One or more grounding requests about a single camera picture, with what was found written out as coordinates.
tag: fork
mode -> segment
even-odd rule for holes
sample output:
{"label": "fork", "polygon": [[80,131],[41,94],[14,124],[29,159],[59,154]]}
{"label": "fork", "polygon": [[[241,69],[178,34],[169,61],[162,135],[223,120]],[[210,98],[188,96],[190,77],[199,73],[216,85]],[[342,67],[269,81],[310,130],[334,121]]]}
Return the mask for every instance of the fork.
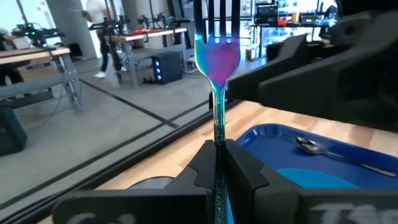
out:
{"label": "fork", "polygon": [[208,38],[205,40],[202,0],[193,0],[195,23],[195,63],[200,73],[210,82],[213,91],[214,140],[216,144],[215,222],[228,222],[226,214],[226,184],[221,166],[225,150],[225,87],[236,72],[240,54],[241,0],[232,0],[231,41],[226,38],[226,0],[220,0],[220,41],[215,39],[214,0],[208,0]]}

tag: wooden table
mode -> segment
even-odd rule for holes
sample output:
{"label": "wooden table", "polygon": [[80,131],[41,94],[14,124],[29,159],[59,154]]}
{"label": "wooden table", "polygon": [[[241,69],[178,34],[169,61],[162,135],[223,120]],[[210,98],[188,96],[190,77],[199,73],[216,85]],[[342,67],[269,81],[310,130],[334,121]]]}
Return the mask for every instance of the wooden table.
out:
{"label": "wooden table", "polygon": [[82,109],[80,102],[80,82],[78,81],[77,70],[70,58],[70,49],[67,47],[55,47],[54,50],[44,51],[40,48],[31,48],[24,50],[10,50],[0,52],[0,65],[33,60],[38,58],[54,56],[55,66],[58,72],[52,76],[41,77],[34,80],[26,80],[9,86],[0,87],[0,99],[12,96],[30,93],[36,90],[44,90],[55,85],[63,85],[65,92],[72,105],[77,105]]}
{"label": "wooden table", "polygon": [[[264,123],[284,124],[392,156],[398,156],[398,134],[396,133],[266,108],[248,101],[227,112],[226,136],[230,139],[237,139],[249,128]],[[107,181],[98,189],[122,190],[150,177],[176,177],[194,157],[205,140],[212,138],[213,123],[209,122],[138,165]],[[51,223],[51,217],[40,222],[40,224]]]}
{"label": "wooden table", "polygon": [[[182,58],[182,63],[184,69],[186,69],[186,61],[188,59],[185,50],[186,50],[186,45],[185,45],[185,36],[184,32],[187,31],[187,28],[178,28],[175,30],[160,30],[158,32],[148,32],[147,34],[137,34],[137,35],[129,35],[129,36],[111,36],[111,40],[116,43],[120,43],[123,46],[124,53],[126,55],[126,61],[123,61],[124,65],[129,68],[130,71],[130,80],[131,80],[131,85],[133,88],[139,88],[140,80],[138,78],[138,75],[136,73],[136,63],[145,60],[148,58],[151,58],[155,55],[163,54],[166,52],[180,52],[181,53],[181,58]],[[165,46],[162,49],[149,49],[147,47],[144,47],[143,49],[136,49],[133,50],[131,48],[131,44],[135,40],[142,40],[146,38],[151,38],[151,37],[160,37],[160,36],[165,36],[165,35],[170,35],[170,34],[178,34],[180,36],[180,39],[178,41],[174,41],[174,45],[172,46]]]}

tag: spoon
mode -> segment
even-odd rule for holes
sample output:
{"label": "spoon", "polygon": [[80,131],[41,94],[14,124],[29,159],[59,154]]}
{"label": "spoon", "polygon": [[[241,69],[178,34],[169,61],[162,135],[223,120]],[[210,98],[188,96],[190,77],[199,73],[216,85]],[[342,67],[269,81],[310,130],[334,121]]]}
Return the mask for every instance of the spoon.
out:
{"label": "spoon", "polygon": [[309,154],[313,154],[313,155],[319,155],[319,154],[331,155],[331,156],[335,156],[335,157],[339,157],[341,159],[344,159],[347,162],[350,162],[352,164],[356,164],[356,165],[368,168],[370,170],[373,170],[375,172],[378,172],[380,174],[387,175],[389,177],[396,177],[397,176],[396,173],[394,173],[394,172],[386,171],[386,170],[383,170],[383,169],[380,169],[380,168],[377,168],[377,167],[374,167],[374,166],[366,165],[366,164],[360,163],[358,161],[354,161],[352,159],[349,159],[349,158],[347,158],[345,156],[342,156],[342,155],[335,154],[333,152],[327,151],[326,149],[323,149],[323,148],[317,146],[315,144],[315,142],[309,141],[309,140],[307,140],[305,138],[296,137],[295,141],[300,146],[301,149],[303,149],[305,152],[307,152]]}

